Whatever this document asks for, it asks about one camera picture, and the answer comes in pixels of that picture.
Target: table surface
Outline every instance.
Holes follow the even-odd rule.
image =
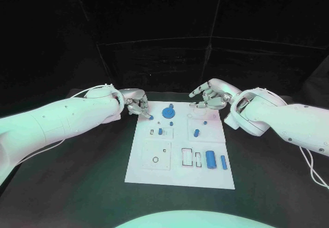
[[[188,94],[148,93],[192,102]],[[230,111],[221,110],[221,119]],[[99,228],[169,210],[239,215],[279,228],[328,226],[329,191],[311,179],[299,147],[224,124],[236,190],[125,183],[138,116],[103,124],[29,159],[0,197],[0,227]],[[314,153],[329,180],[329,158]]]

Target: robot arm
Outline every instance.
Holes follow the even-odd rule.
[[[272,127],[279,136],[298,146],[329,156],[329,110],[291,104],[266,89],[240,91],[220,79],[211,79],[191,93],[204,91],[204,102],[191,103],[198,108],[223,109],[231,104],[226,123],[262,136]]]
[[[86,91],[84,98],[76,97],[80,92],[73,98],[0,119],[0,185],[32,152],[83,134],[100,124],[120,120],[125,105],[129,105],[130,113],[154,119],[142,89],[119,91],[106,84]]]

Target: white board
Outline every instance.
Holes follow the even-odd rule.
[[[172,119],[162,115],[169,104],[177,112]],[[191,108],[187,102],[159,101],[149,101],[149,112],[155,119],[141,116],[138,120],[125,182],[236,189],[220,112]],[[184,165],[184,159],[191,164],[191,152],[182,149],[192,150],[192,166]],[[207,167],[207,151],[216,153],[216,169]],[[227,170],[223,169],[223,155]]]

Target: blue object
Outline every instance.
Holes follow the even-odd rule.
[[[194,136],[195,136],[195,137],[200,136],[200,129],[195,129]]]
[[[217,168],[217,160],[216,160],[216,153],[214,151],[207,151],[205,152],[205,158],[207,158],[207,167],[210,169],[216,169]]]
[[[226,161],[226,156],[221,156],[221,164],[223,164],[223,169],[227,170],[229,166],[227,166],[227,161]]]
[[[169,108],[164,110],[164,117],[172,119],[175,117],[174,104],[169,105]]]

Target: blue block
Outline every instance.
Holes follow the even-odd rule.
[[[200,136],[200,129],[195,129],[194,136],[195,136],[195,137]]]
[[[226,156],[221,156],[221,164],[223,164],[223,169],[227,170],[229,166],[227,166],[227,161],[226,161]]]
[[[205,152],[205,158],[207,158],[207,167],[210,169],[216,169],[217,168],[217,160],[216,160],[216,153],[214,151],[207,151]]]

